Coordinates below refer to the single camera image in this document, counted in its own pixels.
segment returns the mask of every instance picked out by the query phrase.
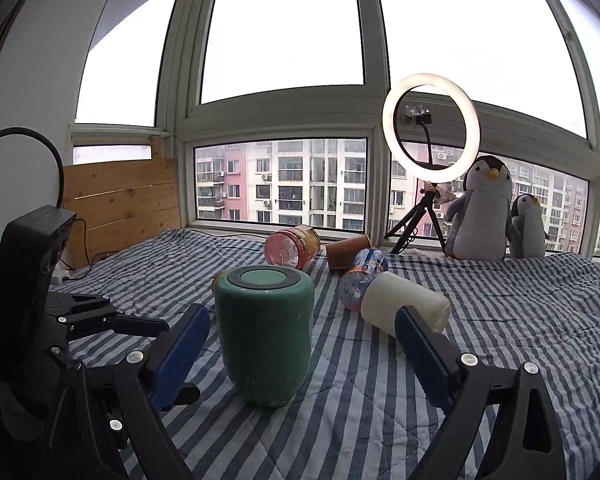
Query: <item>green container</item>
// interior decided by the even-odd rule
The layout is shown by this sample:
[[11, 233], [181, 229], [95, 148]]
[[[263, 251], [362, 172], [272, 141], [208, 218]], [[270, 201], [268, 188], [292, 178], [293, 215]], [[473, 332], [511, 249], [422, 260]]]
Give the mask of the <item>green container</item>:
[[232, 383], [253, 404], [284, 406], [309, 367], [313, 282], [299, 270], [249, 266], [222, 273], [213, 293]]

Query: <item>ring light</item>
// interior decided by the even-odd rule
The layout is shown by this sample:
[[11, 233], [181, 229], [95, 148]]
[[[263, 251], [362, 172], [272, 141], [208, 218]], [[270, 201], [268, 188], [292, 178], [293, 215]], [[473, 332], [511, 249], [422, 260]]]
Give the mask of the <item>ring light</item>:
[[[449, 97], [460, 108], [464, 118], [466, 127], [464, 151], [455, 164], [444, 170], [427, 170], [413, 162], [405, 153], [398, 132], [394, 129], [394, 114], [398, 103], [408, 91], [423, 85], [435, 86], [449, 94]], [[475, 111], [474, 104], [458, 85], [439, 75], [413, 74], [401, 79], [398, 84], [391, 88], [382, 110], [382, 129], [384, 130], [386, 143], [398, 163], [408, 173], [414, 174], [417, 178], [426, 182], [451, 182], [466, 173], [474, 163], [480, 147], [480, 124], [478, 123], [478, 114]]]

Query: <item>sky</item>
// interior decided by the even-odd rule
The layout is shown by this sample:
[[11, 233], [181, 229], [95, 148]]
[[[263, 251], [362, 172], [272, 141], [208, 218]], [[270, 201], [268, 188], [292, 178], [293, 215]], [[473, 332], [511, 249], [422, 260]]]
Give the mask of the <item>sky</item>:
[[[600, 22], [578, 1], [562, 1], [590, 57], [600, 102]], [[173, 3], [149, 0], [91, 50], [76, 122], [154, 124]], [[392, 83], [412, 73], [435, 73], [473, 100], [585, 135], [571, 59], [545, 0], [381, 3]], [[356, 0], [216, 0], [202, 103], [281, 88], [362, 82]]]

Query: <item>large penguin plush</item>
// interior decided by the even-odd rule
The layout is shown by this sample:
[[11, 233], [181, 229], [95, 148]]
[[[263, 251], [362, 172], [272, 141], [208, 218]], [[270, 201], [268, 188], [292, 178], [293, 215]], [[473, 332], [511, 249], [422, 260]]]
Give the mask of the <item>large penguin plush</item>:
[[548, 238], [542, 223], [542, 206], [529, 194], [517, 197], [511, 207], [511, 238], [509, 251], [512, 258], [544, 257], [544, 240]]
[[453, 200], [445, 254], [458, 260], [504, 259], [510, 232], [513, 193], [509, 170], [493, 155], [479, 156], [464, 176], [464, 193]]

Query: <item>brown cup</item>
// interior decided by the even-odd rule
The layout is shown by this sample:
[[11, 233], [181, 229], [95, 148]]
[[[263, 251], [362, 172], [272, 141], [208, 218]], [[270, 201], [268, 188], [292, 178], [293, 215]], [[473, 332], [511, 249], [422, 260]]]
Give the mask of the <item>brown cup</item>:
[[367, 235], [347, 238], [327, 244], [327, 263], [330, 269], [349, 269], [354, 256], [362, 249], [370, 249], [371, 241]]

